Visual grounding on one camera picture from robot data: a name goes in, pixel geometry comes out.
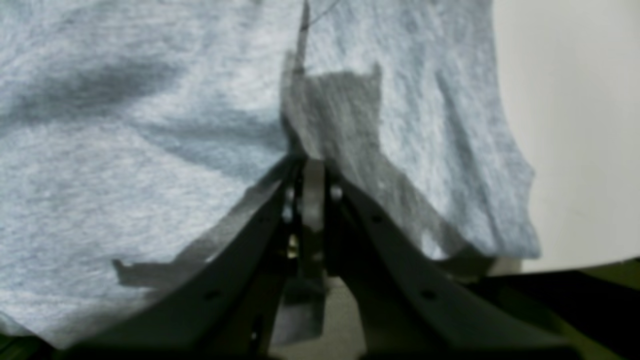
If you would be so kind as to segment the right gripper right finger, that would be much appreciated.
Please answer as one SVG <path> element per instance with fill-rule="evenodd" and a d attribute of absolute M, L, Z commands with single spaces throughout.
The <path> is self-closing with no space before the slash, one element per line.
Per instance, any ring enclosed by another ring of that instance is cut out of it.
<path fill-rule="evenodd" d="M 324 264 L 354 295 L 363 360 L 578 360 L 560 335 L 446 276 L 375 200 L 324 169 Z"/>

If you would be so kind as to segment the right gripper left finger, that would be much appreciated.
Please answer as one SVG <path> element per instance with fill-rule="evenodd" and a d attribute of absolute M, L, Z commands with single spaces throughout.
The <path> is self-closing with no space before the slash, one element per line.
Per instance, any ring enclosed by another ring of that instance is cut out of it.
<path fill-rule="evenodd" d="M 130 319 L 79 342 L 67 360 L 268 360 L 282 292 L 300 273 L 306 161 L 209 265 Z"/>

